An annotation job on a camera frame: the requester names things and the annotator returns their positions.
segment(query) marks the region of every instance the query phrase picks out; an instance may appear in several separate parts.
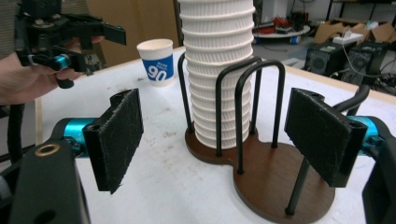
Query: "number 90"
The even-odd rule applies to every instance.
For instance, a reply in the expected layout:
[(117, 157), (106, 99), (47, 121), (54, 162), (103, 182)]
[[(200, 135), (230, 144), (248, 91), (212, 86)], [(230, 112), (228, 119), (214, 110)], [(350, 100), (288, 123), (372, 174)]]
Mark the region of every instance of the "number 90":
[(165, 71), (158, 72), (158, 68), (154, 65), (148, 68), (148, 76), (154, 78), (156, 81), (166, 80), (166, 72)]

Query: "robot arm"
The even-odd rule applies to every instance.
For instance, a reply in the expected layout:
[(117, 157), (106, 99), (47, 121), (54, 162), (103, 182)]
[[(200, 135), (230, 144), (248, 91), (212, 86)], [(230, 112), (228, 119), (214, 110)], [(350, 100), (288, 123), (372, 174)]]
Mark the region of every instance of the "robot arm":
[(55, 71), (69, 67), (87, 73), (85, 56), (66, 49), (64, 44), (76, 37), (82, 49), (92, 49), (92, 37), (102, 35), (106, 40), (126, 45), (121, 27), (90, 15), (62, 14), (61, 3), (61, 0), (21, 2), (15, 18), (15, 51), (23, 66), (42, 64)]
[(91, 223), (75, 157), (89, 156), (98, 189), (114, 193), (144, 131), (138, 89), (110, 102), (100, 118), (60, 120), (49, 140), (0, 173), (0, 223)]

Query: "stack of white cups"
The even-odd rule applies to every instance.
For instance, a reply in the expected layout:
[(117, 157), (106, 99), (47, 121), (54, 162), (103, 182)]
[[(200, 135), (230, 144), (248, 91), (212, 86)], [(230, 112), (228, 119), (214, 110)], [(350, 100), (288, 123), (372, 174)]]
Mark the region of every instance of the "stack of white cups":
[[(222, 70), (250, 58), (253, 0), (178, 0), (197, 139), (216, 148), (216, 80)], [(221, 148), (236, 146), (234, 92), (245, 69), (221, 85)], [(242, 95), (243, 140), (248, 138), (250, 79)]]

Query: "white table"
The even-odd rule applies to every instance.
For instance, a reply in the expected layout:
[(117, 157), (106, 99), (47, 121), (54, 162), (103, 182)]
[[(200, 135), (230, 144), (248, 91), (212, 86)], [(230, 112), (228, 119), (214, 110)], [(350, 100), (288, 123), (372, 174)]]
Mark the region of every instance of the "white table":
[[(183, 51), (176, 49), (175, 64)], [(257, 120), (263, 142), (272, 139), (272, 131), (265, 132), (263, 127), (271, 126), (274, 119), (260, 113), (275, 113), (276, 83), (277, 71), (266, 68)], [(316, 91), (326, 96), (329, 105), (352, 97), (357, 89), (288, 67), (279, 134), (279, 142), (284, 143), (290, 142), (283, 128), (291, 87)], [(122, 186), (113, 195), (98, 191), (89, 159), (77, 159), (92, 223), (268, 223), (237, 195), (231, 166), (204, 163), (186, 149), (187, 123), (178, 80), (168, 87), (152, 87), (140, 60), (83, 77), (73, 89), (58, 89), (37, 100), (37, 143), (49, 138), (60, 119), (100, 117), (111, 95), (134, 88), (140, 91), (145, 132)], [(359, 114), (384, 120), (396, 135), (395, 97), (372, 91)], [(357, 159), (347, 187), (336, 190), (331, 210), (318, 223), (365, 222), (361, 190), (373, 164), (367, 157)]]

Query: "finger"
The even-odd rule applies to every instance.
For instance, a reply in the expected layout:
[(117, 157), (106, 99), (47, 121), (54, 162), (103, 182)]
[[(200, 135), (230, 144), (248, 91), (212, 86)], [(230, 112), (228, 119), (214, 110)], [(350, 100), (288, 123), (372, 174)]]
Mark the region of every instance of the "finger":
[(60, 80), (71, 79), (71, 78), (77, 79), (80, 76), (81, 76), (81, 73), (78, 73), (71, 68), (66, 68), (56, 74), (56, 78), (58, 78)]
[(77, 53), (81, 53), (81, 48), (79, 46), (77, 46), (77, 45), (68, 47), (68, 50), (71, 50), (71, 51), (74, 51), (74, 52), (77, 52)]
[(79, 46), (79, 40), (76, 37), (73, 37), (72, 40), (64, 44), (64, 47), (67, 49), (72, 48), (74, 46)]
[(101, 42), (103, 39), (105, 39), (105, 37), (102, 36), (102, 35), (93, 36), (93, 37), (92, 37), (92, 43), (99, 43), (99, 42)]
[(56, 71), (53, 70), (52, 68), (44, 65), (32, 65), (28, 67), (29, 69), (32, 69), (32, 71), (36, 74), (39, 75), (49, 75), (49, 74), (55, 74)]

